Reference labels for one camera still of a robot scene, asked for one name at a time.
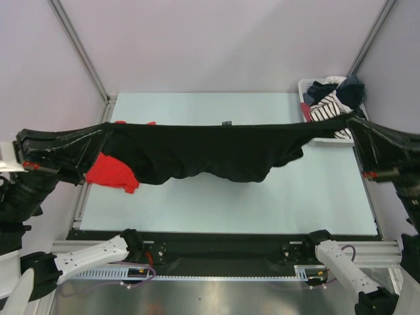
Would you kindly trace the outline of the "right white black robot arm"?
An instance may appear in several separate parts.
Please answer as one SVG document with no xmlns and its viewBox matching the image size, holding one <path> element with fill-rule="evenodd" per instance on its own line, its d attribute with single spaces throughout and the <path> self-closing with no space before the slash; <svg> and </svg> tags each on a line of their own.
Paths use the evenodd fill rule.
<svg viewBox="0 0 420 315">
<path fill-rule="evenodd" d="M 365 179 L 394 186 L 408 215 L 419 229 L 419 135 L 389 129 L 370 121 L 347 121 Z M 402 234 L 395 242 L 340 243 L 326 230 L 310 233 L 303 257 L 321 263 L 354 301 L 356 314 L 419 313 L 419 235 Z M 363 268 L 399 267 L 400 288 L 391 293 Z"/>
</svg>

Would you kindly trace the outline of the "black tank top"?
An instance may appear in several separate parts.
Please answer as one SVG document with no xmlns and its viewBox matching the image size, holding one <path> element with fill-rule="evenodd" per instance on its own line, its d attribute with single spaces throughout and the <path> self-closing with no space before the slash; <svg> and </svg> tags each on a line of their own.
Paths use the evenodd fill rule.
<svg viewBox="0 0 420 315">
<path fill-rule="evenodd" d="M 176 126 L 103 123 L 102 153 L 126 164 L 142 184 L 161 185 L 209 173 L 232 182 L 262 182 L 274 167 L 303 156 L 303 146 L 347 126 L 354 114 L 310 123 Z"/>
</svg>

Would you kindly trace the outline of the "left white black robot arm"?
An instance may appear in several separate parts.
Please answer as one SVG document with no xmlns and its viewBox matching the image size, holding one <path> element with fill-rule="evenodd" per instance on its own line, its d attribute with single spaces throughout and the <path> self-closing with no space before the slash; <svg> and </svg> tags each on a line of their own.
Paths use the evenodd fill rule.
<svg viewBox="0 0 420 315">
<path fill-rule="evenodd" d="M 30 220 L 62 183 L 85 184 L 101 151 L 118 130 L 101 123 L 73 131 L 24 129 L 1 143 L 1 313 L 24 314 L 30 302 L 50 295 L 72 276 L 110 263 L 135 263 L 145 254 L 132 229 L 65 252 L 54 241 L 30 245 Z"/>
</svg>

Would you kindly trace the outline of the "red tank top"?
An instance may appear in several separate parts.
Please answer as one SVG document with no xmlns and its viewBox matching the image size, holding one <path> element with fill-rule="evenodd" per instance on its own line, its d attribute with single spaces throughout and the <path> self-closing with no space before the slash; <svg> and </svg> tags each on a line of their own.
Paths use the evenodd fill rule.
<svg viewBox="0 0 420 315">
<path fill-rule="evenodd" d="M 89 184 L 118 188 L 134 194 L 139 188 L 144 171 L 138 170 L 138 158 L 144 153 L 135 147 L 135 141 L 121 133 L 113 134 L 101 149 L 94 165 L 86 174 Z"/>
</svg>

